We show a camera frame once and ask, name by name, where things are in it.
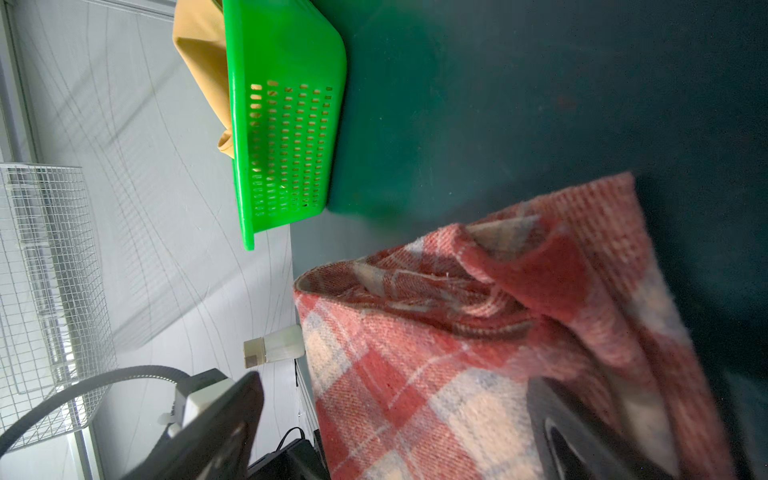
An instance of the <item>dark green table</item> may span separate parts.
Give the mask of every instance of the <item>dark green table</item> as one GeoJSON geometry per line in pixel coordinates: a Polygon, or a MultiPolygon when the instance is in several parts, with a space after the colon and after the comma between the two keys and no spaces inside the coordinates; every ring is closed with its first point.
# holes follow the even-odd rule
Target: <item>dark green table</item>
{"type": "Polygon", "coordinates": [[[294,273],[631,170],[733,424],[722,371],[768,372],[768,4],[315,3],[349,80],[328,210],[291,227],[294,273]]]}

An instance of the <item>yellow cloth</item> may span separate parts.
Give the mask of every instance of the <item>yellow cloth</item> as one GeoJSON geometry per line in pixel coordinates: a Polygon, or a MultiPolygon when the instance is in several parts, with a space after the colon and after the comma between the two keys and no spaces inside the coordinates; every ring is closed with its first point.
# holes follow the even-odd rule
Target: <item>yellow cloth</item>
{"type": "Polygon", "coordinates": [[[208,104],[227,129],[219,139],[219,150],[234,157],[227,40],[220,2],[178,0],[174,14],[174,45],[208,104]]]}

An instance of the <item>white wire mesh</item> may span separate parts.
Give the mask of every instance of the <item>white wire mesh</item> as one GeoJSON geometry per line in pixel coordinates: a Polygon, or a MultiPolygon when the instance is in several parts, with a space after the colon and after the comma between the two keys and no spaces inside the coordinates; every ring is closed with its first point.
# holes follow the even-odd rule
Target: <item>white wire mesh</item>
{"type": "MultiPolygon", "coordinates": [[[[0,428],[116,367],[82,172],[0,164],[0,428]]],[[[69,402],[13,446],[88,425],[107,389],[69,402]]]]}

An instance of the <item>plaid cloth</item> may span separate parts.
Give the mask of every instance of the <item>plaid cloth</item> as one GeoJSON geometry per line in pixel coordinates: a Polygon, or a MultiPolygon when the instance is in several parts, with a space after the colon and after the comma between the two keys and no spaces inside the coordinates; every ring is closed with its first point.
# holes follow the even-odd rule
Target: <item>plaid cloth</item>
{"type": "Polygon", "coordinates": [[[295,300],[334,478],[542,478],[532,376],[672,475],[735,478],[630,174],[318,267],[295,300]]]}

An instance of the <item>green plastic basket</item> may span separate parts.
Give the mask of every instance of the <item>green plastic basket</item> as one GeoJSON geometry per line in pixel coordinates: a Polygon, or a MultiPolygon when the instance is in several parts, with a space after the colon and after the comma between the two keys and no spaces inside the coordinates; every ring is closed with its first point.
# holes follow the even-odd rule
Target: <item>green plastic basket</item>
{"type": "Polygon", "coordinates": [[[338,32],[308,0],[225,0],[235,193],[257,232],[323,211],[346,78],[338,32]]]}

